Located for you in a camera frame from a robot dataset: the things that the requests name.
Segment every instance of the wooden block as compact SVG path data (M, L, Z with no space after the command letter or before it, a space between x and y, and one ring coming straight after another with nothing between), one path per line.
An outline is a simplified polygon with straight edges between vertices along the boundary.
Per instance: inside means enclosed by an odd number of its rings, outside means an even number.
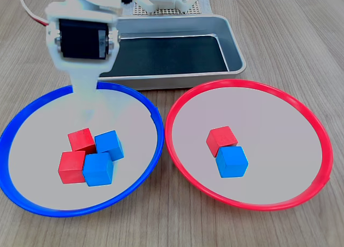
M97 153L96 144L89 128L68 134L72 151L85 151L86 155Z
M110 154L86 155L83 175L88 186L101 186L112 183L113 163Z
M211 130L206 143L211 154L216 157L221 147L236 146L238 141L229 126L225 126Z
M59 165L59 175L64 184L84 183L82 170L85 151L63 152Z
M112 130L95 136L96 148L98 153L108 152L111 160L116 161L124 157L122 144L116 131Z
M216 163L223 178L243 177L248 167L242 147L221 147Z

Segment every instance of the blue bowl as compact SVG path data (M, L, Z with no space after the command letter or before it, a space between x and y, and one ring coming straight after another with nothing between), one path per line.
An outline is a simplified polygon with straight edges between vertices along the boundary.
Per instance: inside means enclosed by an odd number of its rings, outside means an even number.
M12 121L8 124L8 126L6 127L5 131L3 132L0 138L0 187L3 190L3 192L6 194L6 196L11 201L13 201L16 205L18 205L19 207L29 212L42 215L42 216L50 216L50 217L72 217L72 216L81 216L81 215L90 214L93 212L97 212L101 209L104 209L106 207L109 207L115 204L116 202L127 197L129 194L135 191L154 170L155 166L157 165L161 157L162 148L164 144L164 127L163 127L163 122L162 122L158 109L144 95L142 95L138 91L135 91L133 89L130 89L122 85L107 83L107 82L98 82L97 89L116 90L116 91L120 91L125 94L128 94L136 98L140 102L142 102L150 111L150 115L152 117L152 120L155 124L156 131L157 131L157 145L156 145L156 149L155 149L155 153L152 158L152 161L150 162L147 169L144 171L141 177L133 185L131 185L128 189L123 191L121 194L101 204L97 204L95 206L83 208L83 209L57 210L57 209L41 207L25 199L17 191L17 189L12 183L10 173L9 173L9 154L10 154L10 149L11 149L13 140L17 132L19 131L20 127L24 123L24 121L33 112L35 112L36 110L38 110L39 108L43 107L44 105L48 104L51 101L54 101L67 94L73 93L72 86L66 86L66 87L54 90L36 99L34 102L30 103L29 105L27 105L23 110L21 110L12 119Z

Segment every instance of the aluminum tray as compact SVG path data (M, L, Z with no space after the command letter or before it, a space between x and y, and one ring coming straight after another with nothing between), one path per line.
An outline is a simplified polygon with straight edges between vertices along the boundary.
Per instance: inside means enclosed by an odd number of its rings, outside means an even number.
M122 16L117 27L120 50L113 69L99 77L103 82L136 90L191 88L246 68L228 20L219 15Z

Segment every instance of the robotic arm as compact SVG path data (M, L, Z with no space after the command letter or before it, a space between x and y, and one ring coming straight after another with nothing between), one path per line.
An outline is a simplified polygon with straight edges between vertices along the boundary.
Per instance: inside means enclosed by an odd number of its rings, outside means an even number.
M56 68L70 75L74 92L94 88L99 75L112 69L119 51L117 20L121 6L133 0L53 2L46 8L47 21L36 17L24 0L20 1L33 19L46 26L49 53ZM151 13L157 9L186 12L196 0L135 1Z

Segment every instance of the wood grain surface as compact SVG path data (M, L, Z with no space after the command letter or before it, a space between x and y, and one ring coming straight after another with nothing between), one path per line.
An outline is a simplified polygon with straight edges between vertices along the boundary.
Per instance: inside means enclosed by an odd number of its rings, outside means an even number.
M43 16L49 2L26 0ZM344 0L210 0L229 19L247 61L240 78L295 96L320 119L334 150L331 180L282 212L217 202L176 169L166 148L129 197L69 219L23 211L0 193L0 246L344 246ZM69 84L45 45L45 28L19 0L0 0L0 131L27 104ZM144 92L166 119L185 90Z

